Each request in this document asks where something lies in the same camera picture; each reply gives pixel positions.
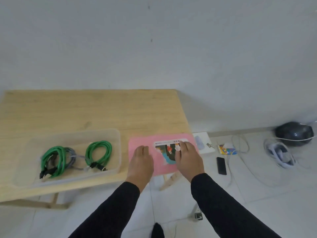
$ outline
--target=pink folder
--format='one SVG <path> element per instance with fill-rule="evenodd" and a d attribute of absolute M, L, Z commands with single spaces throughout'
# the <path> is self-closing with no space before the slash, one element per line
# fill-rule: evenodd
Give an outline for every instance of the pink folder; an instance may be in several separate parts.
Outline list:
<path fill-rule="evenodd" d="M 175 151 L 180 150 L 179 141 L 189 141 L 197 152 L 198 148 L 191 134 L 176 135 L 153 135 L 147 137 L 134 137 L 129 140 L 129 160 L 131 160 L 134 150 L 141 146 L 148 146 L 149 153 L 154 160 L 153 176 L 169 174 L 177 171 Z"/>

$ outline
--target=gray wall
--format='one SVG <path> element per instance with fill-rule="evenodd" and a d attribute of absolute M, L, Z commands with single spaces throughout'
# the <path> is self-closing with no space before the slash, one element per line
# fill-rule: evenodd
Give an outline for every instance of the gray wall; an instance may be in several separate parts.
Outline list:
<path fill-rule="evenodd" d="M 0 0 L 9 89 L 176 88 L 193 131 L 317 117 L 317 0 Z"/>

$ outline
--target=table leg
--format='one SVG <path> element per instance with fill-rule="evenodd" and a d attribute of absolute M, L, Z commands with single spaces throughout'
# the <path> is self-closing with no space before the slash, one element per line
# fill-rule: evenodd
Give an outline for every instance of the table leg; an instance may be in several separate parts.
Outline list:
<path fill-rule="evenodd" d="M 161 188 L 159 190 L 164 190 L 167 187 L 171 186 L 172 184 L 174 184 L 177 180 L 179 180 L 182 176 L 182 174 L 177 171 L 175 172 L 169 179 L 167 178 L 166 175 L 163 175 L 164 178 L 164 184 L 161 186 Z"/>
<path fill-rule="evenodd" d="M 33 200 L 10 200 L 1 202 L 0 205 L 18 206 L 29 208 L 43 208 L 43 209 L 68 209 L 71 203 L 56 204 L 58 193 L 55 193 L 51 202 L 33 201 Z"/>

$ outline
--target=black phone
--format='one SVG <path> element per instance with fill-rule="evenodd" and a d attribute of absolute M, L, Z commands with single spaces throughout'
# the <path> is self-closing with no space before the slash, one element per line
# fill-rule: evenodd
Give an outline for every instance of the black phone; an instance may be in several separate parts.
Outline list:
<path fill-rule="evenodd" d="M 217 166 L 218 166 L 218 174 L 226 176 L 227 170 L 226 170 L 226 162 L 224 161 L 224 158 L 217 157 Z"/>

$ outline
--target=black sleeve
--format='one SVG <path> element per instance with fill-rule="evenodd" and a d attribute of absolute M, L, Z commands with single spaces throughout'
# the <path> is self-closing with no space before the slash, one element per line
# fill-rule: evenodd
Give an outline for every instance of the black sleeve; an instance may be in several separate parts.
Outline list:
<path fill-rule="evenodd" d="M 207 174 L 195 176 L 191 190 L 199 208 L 220 238 L 281 238 Z"/>
<path fill-rule="evenodd" d="M 129 182 L 121 184 L 70 236 L 121 237 L 140 196 L 139 188 Z"/>

